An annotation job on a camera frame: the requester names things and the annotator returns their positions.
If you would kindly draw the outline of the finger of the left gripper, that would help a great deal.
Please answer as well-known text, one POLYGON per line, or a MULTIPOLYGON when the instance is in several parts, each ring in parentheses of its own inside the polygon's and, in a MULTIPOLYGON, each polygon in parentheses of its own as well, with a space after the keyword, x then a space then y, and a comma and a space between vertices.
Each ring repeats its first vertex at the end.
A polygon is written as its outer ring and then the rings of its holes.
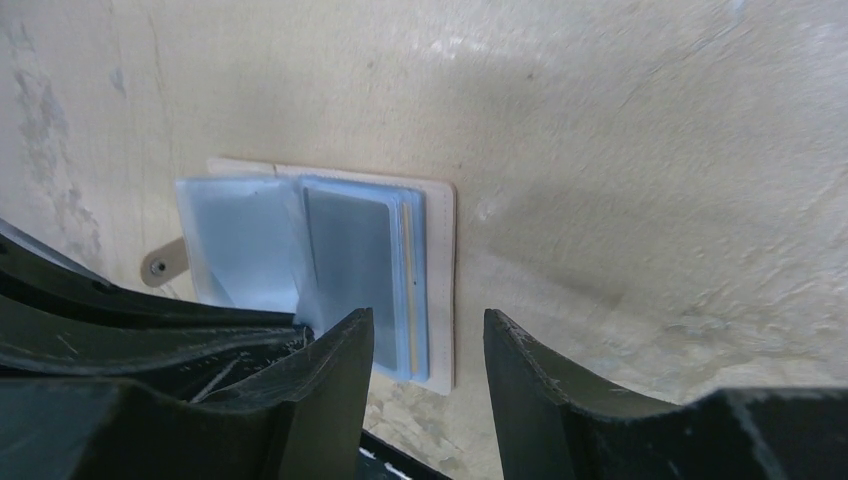
POLYGON ((127 329, 1 301, 4 376, 130 378, 176 398, 204 398, 311 341, 311 329, 302 325, 127 329))
POLYGON ((244 310, 123 288, 1 221, 1 295, 76 321, 116 328, 292 328, 290 313, 244 310))

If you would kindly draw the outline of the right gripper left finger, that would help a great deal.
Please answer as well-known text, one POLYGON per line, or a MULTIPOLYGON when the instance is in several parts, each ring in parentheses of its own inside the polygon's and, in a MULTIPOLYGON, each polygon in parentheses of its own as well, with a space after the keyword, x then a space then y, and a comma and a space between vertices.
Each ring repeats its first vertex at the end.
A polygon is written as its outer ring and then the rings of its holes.
POLYGON ((352 479, 373 352, 373 312, 356 309, 313 343, 202 402, 268 414, 260 478, 352 479))

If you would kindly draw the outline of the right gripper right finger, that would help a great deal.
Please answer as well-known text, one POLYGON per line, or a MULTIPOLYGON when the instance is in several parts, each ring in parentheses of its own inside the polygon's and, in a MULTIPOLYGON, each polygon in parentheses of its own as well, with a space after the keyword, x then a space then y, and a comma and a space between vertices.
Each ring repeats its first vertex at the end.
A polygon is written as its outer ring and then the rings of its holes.
POLYGON ((497 309, 484 313, 484 353, 507 479, 600 479, 595 426, 676 407, 595 374, 497 309))

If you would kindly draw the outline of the dark grey credit card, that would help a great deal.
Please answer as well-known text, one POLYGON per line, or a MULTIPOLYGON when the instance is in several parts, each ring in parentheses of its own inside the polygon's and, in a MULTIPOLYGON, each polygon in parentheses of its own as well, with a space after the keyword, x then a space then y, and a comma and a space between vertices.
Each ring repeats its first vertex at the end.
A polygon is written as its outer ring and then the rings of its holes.
POLYGON ((404 370, 398 358, 389 207, 326 185, 305 188, 317 286, 327 314, 337 320, 370 308, 374 363, 404 370))

